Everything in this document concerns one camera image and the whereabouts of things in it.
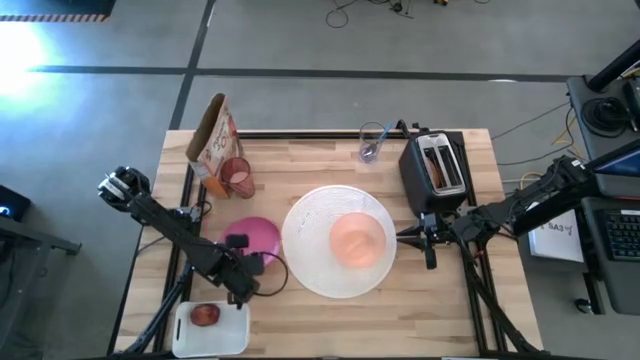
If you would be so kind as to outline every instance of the orange object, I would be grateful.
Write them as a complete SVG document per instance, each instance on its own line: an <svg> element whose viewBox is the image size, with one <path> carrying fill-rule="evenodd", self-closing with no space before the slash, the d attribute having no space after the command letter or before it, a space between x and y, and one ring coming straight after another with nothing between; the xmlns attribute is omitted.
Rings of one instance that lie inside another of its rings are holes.
<svg viewBox="0 0 640 360"><path fill-rule="evenodd" d="M331 252L338 262L350 268L366 268L384 254L384 229L365 213L349 213L336 221L329 233Z"/></svg>
<svg viewBox="0 0 640 360"><path fill-rule="evenodd" d="M433 178L433 186L435 186L436 188L439 188L442 184L442 175L440 174L440 171L438 170L438 168L433 165L433 161L431 161L431 159L427 159L427 162L429 163L429 170L431 170L431 173L433 174L434 178Z"/></svg>

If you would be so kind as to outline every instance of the gray floor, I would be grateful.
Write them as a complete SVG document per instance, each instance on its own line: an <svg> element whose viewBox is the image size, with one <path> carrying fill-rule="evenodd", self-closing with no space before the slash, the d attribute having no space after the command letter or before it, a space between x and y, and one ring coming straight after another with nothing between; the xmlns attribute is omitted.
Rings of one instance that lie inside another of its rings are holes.
<svg viewBox="0 0 640 360"><path fill-rule="evenodd" d="M199 66L567 75L597 71L640 37L632 0L413 3L415 20L408 20L361 1L347 8L349 25L336 30L324 23L329 0L219 0ZM9 60L35 53L43 65L185 67L204 6L118 0L107 23L0 23L0 40L25 39ZM0 153L0 183L33 199L29 224L84 244L74 259L52 259L30 300L23 335L46 359L106 351L140 228L103 204L95 187L121 164L153 180L181 82L177 75L32 74L0 86L0 143L11 149ZM230 95L244 129L354 128L402 118L497 134L567 101L561 83L197 76L182 129L195 128L216 92ZM567 110L496 140L498 161L557 148L551 142ZM577 127L572 132L579 139ZM578 148L584 154L581 141ZM519 179L549 161L500 171ZM532 259L526 247L522 253L545 348L635 357L640 318L578 314L570 301L585 293L580 274Z"/></svg>

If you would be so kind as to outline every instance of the clear glass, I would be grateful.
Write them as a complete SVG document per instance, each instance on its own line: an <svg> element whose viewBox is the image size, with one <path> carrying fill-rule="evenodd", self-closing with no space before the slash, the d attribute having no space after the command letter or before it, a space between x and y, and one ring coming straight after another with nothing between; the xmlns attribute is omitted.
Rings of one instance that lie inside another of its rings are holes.
<svg viewBox="0 0 640 360"><path fill-rule="evenodd" d="M371 163L378 159L378 153L384 139L384 126L377 122L368 122L360 128L360 161Z"/></svg>

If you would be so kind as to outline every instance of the toaster slot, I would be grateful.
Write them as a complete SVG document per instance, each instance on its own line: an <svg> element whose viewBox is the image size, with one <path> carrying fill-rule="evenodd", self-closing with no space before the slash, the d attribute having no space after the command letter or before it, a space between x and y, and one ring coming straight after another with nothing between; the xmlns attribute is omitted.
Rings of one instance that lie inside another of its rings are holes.
<svg viewBox="0 0 640 360"><path fill-rule="evenodd" d="M425 164L428 169L429 177L431 178L431 183L434 188L442 189L447 187L447 180L444 178L443 171L440 166L440 161L438 160L438 155L436 154L436 150L432 147L428 147L424 149L424 155L427 157L429 162L433 165L433 169L435 170L435 174L432 169Z"/></svg>
<svg viewBox="0 0 640 360"><path fill-rule="evenodd" d="M462 185L462 179L460 179L460 173L453 160L453 154L450 148L448 146L439 146L438 152L440 153L440 158L442 159L446 173L449 175L450 186Z"/></svg>

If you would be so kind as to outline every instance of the white paper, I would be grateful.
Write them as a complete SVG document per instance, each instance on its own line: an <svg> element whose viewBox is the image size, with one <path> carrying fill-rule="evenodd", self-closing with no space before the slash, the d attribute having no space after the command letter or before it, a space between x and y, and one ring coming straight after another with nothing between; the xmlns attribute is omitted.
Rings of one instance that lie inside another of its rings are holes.
<svg viewBox="0 0 640 360"><path fill-rule="evenodd" d="M567 211L530 231L529 247L533 256L584 262L575 211Z"/></svg>

